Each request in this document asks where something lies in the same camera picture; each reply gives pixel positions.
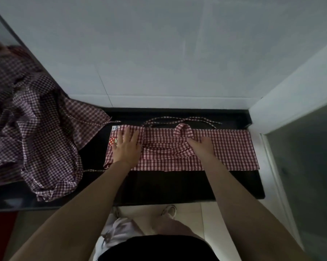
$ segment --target purple gingham fabric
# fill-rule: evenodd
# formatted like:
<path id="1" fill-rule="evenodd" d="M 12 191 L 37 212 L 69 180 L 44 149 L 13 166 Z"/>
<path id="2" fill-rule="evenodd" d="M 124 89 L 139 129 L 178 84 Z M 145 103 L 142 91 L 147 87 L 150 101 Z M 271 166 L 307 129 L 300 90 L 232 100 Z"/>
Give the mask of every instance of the purple gingham fabric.
<path id="1" fill-rule="evenodd" d="M 24 180 L 51 201 L 76 189 L 78 150 L 110 117 L 67 98 L 23 48 L 10 51 L 0 56 L 0 185 Z"/>
<path id="2" fill-rule="evenodd" d="M 113 126 L 110 138 L 117 137 L 118 130 L 130 128 L 131 135 L 135 130 L 140 134 L 138 142 L 142 144 L 142 154 L 137 171 L 195 171 L 203 170 L 198 157 L 187 143 L 187 138 L 201 141 L 202 136 L 212 139 L 214 154 L 228 170 L 257 170 L 258 161 L 252 140 L 247 130 L 227 129 L 191 129 L 180 123 L 175 128 L 145 128 L 140 126 Z M 113 162 L 111 146 L 108 145 L 104 168 Z"/>

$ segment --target floor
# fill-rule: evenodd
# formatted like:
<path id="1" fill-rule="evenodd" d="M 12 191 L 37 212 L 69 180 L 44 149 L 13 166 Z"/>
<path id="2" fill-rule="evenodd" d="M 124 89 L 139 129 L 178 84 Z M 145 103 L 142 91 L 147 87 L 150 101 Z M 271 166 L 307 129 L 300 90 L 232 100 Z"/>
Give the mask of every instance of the floor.
<path id="1" fill-rule="evenodd" d="M 189 226 L 212 247 L 219 260 L 240 261 L 216 202 L 176 204 L 176 220 Z M 166 205 L 119 207 L 122 216 L 135 220 L 145 235 L 151 235 L 150 219 L 158 216 Z M 55 211 L 22 211 L 18 214 L 3 261 L 9 258 Z"/>

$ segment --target pants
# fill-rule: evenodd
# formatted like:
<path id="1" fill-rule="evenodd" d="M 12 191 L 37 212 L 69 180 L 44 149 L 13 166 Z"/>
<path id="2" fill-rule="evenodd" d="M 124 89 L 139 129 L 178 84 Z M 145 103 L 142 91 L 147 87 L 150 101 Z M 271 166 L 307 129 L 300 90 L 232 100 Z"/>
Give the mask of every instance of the pants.
<path id="1" fill-rule="evenodd" d="M 181 222 L 171 219 L 169 215 L 159 216 L 152 221 L 153 231 L 158 235 L 187 235 L 203 240 L 192 230 Z M 101 232 L 95 246 L 93 261 L 97 261 L 101 254 L 112 246 L 125 242 L 126 240 L 135 237 L 143 236 L 144 233 L 135 223 L 134 220 L 123 217 L 116 218 L 111 213 L 105 223 L 105 227 Z"/>

